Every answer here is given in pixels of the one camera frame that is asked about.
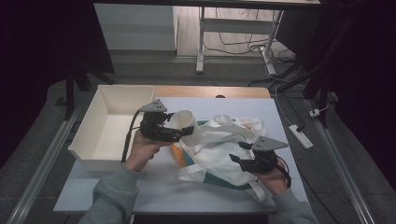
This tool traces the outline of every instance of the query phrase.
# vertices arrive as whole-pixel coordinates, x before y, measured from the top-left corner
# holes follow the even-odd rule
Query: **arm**
[[[276,205],[276,220],[278,223],[318,223],[317,218],[311,210],[308,202],[299,202],[294,196],[291,189],[288,189],[286,178],[277,169],[266,174],[254,174],[264,186],[273,194],[273,200]]]
[[[171,143],[153,142],[140,131],[134,135],[131,154],[119,171],[104,176],[93,189],[93,204],[79,223],[124,223],[130,218],[138,189],[140,171],[160,150]]]

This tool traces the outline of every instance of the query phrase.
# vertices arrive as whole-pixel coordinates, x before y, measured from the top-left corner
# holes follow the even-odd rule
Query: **hand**
[[[280,159],[277,159],[277,164],[285,169],[285,164]],[[277,195],[285,191],[288,186],[286,177],[277,169],[265,174],[252,173],[257,176],[264,186],[273,194]]]
[[[128,169],[140,172],[155,153],[160,151],[160,147],[167,147],[173,143],[151,141],[137,130],[134,134],[131,154],[125,162]]]

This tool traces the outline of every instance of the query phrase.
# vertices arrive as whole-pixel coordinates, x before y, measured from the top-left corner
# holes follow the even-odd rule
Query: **gray sleeve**
[[[140,174],[124,165],[112,176],[104,176],[93,189],[93,204],[79,224],[124,223],[129,220],[137,197]]]
[[[307,202],[300,202],[296,199],[291,189],[287,189],[281,194],[273,196],[276,205],[276,220],[282,224],[312,224],[318,223]]]

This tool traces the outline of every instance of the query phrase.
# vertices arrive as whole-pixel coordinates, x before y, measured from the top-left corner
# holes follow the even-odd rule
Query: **white plastic bin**
[[[117,171],[134,113],[154,99],[151,86],[99,85],[68,149],[88,171]]]

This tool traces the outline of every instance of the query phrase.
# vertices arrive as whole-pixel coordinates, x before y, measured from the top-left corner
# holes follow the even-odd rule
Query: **wooden floor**
[[[177,56],[196,57],[199,41],[200,8],[176,7],[176,11],[178,15]],[[271,21],[273,14],[273,10],[214,7],[205,9],[206,18]],[[205,33],[204,44],[206,47],[231,52],[205,49],[205,56],[262,57],[259,52],[249,52],[249,47],[266,44],[267,38],[268,35]],[[279,42],[275,42],[272,46],[275,55],[284,49],[286,48]],[[282,51],[282,56],[292,56],[292,52]]]

